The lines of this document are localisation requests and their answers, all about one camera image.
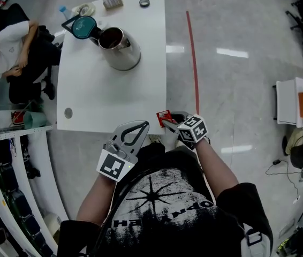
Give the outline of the small white table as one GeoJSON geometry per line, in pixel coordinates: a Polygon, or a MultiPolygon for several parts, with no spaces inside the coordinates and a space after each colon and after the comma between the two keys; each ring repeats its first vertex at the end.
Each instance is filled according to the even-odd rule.
{"type": "Polygon", "coordinates": [[[299,94],[303,93],[303,79],[294,78],[277,81],[273,85],[276,93],[276,116],[278,124],[294,125],[303,128],[303,117],[300,115],[299,94]]]}

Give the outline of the small red packet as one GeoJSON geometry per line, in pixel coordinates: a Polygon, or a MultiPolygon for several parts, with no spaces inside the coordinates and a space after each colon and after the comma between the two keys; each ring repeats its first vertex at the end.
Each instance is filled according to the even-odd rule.
{"type": "Polygon", "coordinates": [[[157,112],[156,115],[161,128],[165,127],[163,121],[172,123],[172,117],[169,110],[157,112]]]}

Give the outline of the red canister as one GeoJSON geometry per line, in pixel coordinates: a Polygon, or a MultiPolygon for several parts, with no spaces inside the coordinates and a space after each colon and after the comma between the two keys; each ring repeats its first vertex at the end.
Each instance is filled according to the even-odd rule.
{"type": "Polygon", "coordinates": [[[24,125],[24,111],[11,112],[11,124],[14,126],[24,125]]]}

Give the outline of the person's right forearm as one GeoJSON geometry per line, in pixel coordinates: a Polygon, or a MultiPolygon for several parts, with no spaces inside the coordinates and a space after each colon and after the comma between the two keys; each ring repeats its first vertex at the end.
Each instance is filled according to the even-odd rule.
{"type": "Polygon", "coordinates": [[[239,184],[234,173],[217,155],[206,139],[200,140],[195,145],[195,149],[215,199],[217,199],[223,191],[239,184]]]}

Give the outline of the black office chair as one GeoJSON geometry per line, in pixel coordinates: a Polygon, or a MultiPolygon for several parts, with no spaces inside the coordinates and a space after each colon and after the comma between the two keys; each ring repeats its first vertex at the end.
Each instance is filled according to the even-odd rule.
{"type": "Polygon", "coordinates": [[[47,27],[30,20],[19,4],[0,9],[0,77],[34,62],[58,66],[61,50],[52,43],[54,39],[47,27]]]}

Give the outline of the person's black printed t-shirt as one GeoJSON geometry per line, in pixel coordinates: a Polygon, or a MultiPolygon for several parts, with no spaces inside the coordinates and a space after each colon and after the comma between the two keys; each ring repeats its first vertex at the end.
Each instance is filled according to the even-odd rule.
{"type": "Polygon", "coordinates": [[[63,221],[57,257],[241,257],[243,224],[273,234],[256,186],[241,183],[215,199],[196,149],[150,143],[118,183],[107,218],[63,221]]]}

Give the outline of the plastic water bottle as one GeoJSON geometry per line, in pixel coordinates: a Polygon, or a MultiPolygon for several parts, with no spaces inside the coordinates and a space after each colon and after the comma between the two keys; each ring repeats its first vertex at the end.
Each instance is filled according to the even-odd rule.
{"type": "Polygon", "coordinates": [[[59,7],[59,11],[64,16],[65,20],[69,20],[73,17],[73,12],[64,5],[59,7]]]}

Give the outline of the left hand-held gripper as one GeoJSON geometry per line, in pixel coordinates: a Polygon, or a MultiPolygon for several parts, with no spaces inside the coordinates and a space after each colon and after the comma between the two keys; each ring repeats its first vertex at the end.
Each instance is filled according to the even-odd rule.
{"type": "Polygon", "coordinates": [[[96,171],[115,182],[120,182],[137,164],[136,157],[149,131],[149,122],[135,120],[119,125],[113,132],[113,141],[123,143],[125,150],[112,140],[103,145],[96,171]],[[131,142],[125,136],[137,131],[131,142]]]}

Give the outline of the beige tape roll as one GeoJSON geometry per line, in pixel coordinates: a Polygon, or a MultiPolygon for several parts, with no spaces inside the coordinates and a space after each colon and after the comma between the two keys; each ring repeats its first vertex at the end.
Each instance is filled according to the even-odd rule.
{"type": "Polygon", "coordinates": [[[74,7],[72,10],[72,13],[74,16],[79,15],[79,16],[93,16],[96,11],[95,5],[90,2],[90,3],[83,3],[80,4],[76,7],[74,7]]]}

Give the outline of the stainless steel electric kettle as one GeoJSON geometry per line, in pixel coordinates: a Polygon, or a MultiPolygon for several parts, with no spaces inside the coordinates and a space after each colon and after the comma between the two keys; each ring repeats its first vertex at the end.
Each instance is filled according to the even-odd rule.
{"type": "Polygon", "coordinates": [[[138,65],[141,49],[133,37],[119,27],[100,29],[94,18],[78,17],[71,26],[77,39],[89,39],[99,47],[107,63],[119,71],[128,71],[138,65]]]}

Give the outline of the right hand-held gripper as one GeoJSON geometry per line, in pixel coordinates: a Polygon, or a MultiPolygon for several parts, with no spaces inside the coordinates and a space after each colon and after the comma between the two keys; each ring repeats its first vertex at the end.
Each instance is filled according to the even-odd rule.
{"type": "Polygon", "coordinates": [[[173,122],[163,121],[164,127],[172,133],[180,134],[184,142],[197,143],[208,133],[206,122],[197,114],[192,116],[185,111],[173,111],[171,118],[173,122]]]}

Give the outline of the green bin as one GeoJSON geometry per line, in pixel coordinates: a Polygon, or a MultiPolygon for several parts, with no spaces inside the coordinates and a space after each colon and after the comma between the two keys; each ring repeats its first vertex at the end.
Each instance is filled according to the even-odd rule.
{"type": "Polygon", "coordinates": [[[45,126],[47,123],[47,118],[42,112],[27,111],[24,114],[23,121],[25,129],[34,129],[45,126]]]}

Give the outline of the white shelf unit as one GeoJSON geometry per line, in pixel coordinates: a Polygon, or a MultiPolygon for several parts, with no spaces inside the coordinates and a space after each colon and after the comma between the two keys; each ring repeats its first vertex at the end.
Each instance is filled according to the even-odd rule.
{"type": "Polygon", "coordinates": [[[51,166],[52,127],[0,133],[0,219],[28,257],[56,257],[68,219],[51,166]]]}

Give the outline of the person's left forearm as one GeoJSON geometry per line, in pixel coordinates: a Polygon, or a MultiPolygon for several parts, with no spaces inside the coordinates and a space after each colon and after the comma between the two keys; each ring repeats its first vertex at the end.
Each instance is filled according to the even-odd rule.
{"type": "Polygon", "coordinates": [[[79,208],[77,220],[101,226],[108,216],[115,187],[115,181],[99,174],[79,208]]]}

